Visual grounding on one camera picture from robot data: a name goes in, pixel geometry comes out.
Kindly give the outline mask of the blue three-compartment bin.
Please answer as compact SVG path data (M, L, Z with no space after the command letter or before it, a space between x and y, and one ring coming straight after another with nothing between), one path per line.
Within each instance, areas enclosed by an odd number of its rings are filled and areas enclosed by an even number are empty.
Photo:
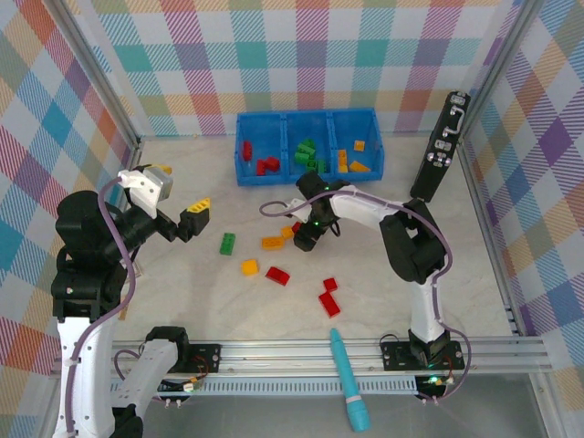
M305 172L306 164L295 163L297 146L305 139L315 142L310 160L325 160L326 181L379 181L384 173L384 149L376 113L365 109L312 109L241 113L236 121L235 174L240 186L295 183ZM253 158L242 158L243 142L250 141ZM364 141L364 151L355 151L354 142ZM353 161L370 168L369 172L339 172L338 151L347 153L347 166ZM273 156L280 160L278 172L256 175L256 161Z

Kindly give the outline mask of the teal pen-shaped tool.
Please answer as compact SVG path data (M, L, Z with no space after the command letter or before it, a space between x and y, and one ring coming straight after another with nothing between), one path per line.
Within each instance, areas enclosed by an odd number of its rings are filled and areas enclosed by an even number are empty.
M345 344L336 328L332 328L329 334L330 349L339 374L349 424L355 433L366 432L370 428L370 416L367 406L361 398Z

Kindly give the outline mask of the aluminium side floor rail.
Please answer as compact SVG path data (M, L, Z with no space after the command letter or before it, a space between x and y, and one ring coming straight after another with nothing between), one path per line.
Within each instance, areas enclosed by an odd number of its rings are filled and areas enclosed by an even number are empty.
M138 137L131 144L128 150L124 153L124 157L121 161L120 169L117 173L117 176L120 176L122 172L132 171L140 163L141 154L142 141L141 138Z
M493 269L496 284L506 310L509 326L514 336L525 336L526 327L521 317L519 308L516 305L515 298L512 294L509 278L506 274L503 257L498 251L496 245L495 233L490 222L490 217L486 209L486 204L483 199L480 184L475 176L473 170L471 157L462 142L457 147L457 155L461 163L464 178L466 180L468 191L470 193L475 214L479 223L479 227L485 241L485 248L488 254L491 267Z

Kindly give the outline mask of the wide aluminium frame rail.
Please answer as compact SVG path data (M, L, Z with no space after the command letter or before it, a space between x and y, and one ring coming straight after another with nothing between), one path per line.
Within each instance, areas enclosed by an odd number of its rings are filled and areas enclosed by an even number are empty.
M551 361L539 338L495 337L458 341L464 355L463 370L398 370L385 371L381 343L376 339L347 339L344 344L353 373L357 377L381 375L449 376L463 372L478 374L525 374L550 372ZM214 377L330 377L337 375L329 340L221 341L221 359ZM96 369L115 374L131 371L141 356L143 346L114 342L100 347L88 343L80 353L81 360L96 359ZM168 374L178 380L190 375Z

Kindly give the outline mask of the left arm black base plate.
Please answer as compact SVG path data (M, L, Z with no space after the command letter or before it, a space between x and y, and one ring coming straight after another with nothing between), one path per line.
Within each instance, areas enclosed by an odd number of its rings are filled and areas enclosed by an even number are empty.
M220 344L192 344L178 347L167 339L153 339L145 342L141 356L131 371L152 376L157 372L166 374L213 374L219 370L221 359Z

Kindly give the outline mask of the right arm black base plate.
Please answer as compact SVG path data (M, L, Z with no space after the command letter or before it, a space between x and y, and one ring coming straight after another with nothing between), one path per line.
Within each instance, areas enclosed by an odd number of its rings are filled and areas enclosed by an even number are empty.
M390 339L381 343L385 371L398 370L463 370L464 355L458 341L451 341L438 355L438 359L423 365L411 352L408 341Z

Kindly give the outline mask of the aluminium upright frame post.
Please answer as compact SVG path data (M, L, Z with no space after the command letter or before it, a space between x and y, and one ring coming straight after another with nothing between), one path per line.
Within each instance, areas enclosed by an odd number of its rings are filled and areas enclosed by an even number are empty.
M78 58L79 64L86 72L89 81L96 88L104 106L109 110L111 117L116 122L122 136L131 145L133 150L140 148L140 136L134 129L129 116L110 85L103 69L101 68L93 50L83 36L74 16L68 9L66 0L42 0L51 14L65 39Z
M472 97L462 137L477 125L496 85L504 76L546 0L501 0L489 21L473 65L463 82Z

